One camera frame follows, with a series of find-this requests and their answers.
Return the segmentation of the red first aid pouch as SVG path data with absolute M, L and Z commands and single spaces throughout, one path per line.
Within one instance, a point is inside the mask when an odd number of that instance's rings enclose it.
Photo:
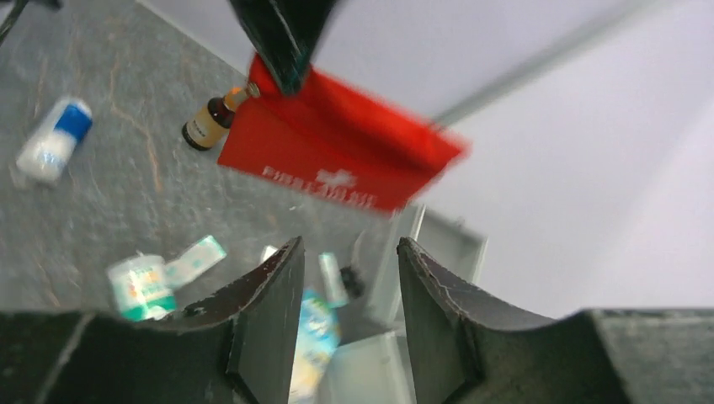
M 359 210 L 390 215 L 428 188 L 470 145 L 317 69 L 284 95 L 259 56 L 218 157 L 224 167 Z

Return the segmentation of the grey metal case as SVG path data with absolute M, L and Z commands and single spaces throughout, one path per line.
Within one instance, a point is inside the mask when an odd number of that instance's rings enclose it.
M 398 273 L 396 245 L 411 237 L 468 282 L 481 272 L 488 239 L 463 221 L 427 205 L 396 216 L 369 289 L 365 314 L 385 331 L 340 346 L 317 390 L 317 403 L 414 403 L 412 367 Z

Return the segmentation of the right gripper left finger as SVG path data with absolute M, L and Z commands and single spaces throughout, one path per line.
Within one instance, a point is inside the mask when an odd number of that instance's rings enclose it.
M 294 237 L 161 320 L 3 311 L 4 403 L 285 403 L 305 274 Z

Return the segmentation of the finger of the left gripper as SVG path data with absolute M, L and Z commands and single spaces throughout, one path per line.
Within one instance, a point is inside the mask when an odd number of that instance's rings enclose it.
M 238 22 L 288 96 L 306 79 L 336 0 L 231 0 Z

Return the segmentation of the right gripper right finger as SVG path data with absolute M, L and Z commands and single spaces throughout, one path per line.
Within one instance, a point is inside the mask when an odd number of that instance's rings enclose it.
M 397 245 L 419 403 L 710 403 L 710 309 L 588 309 L 551 319 Z

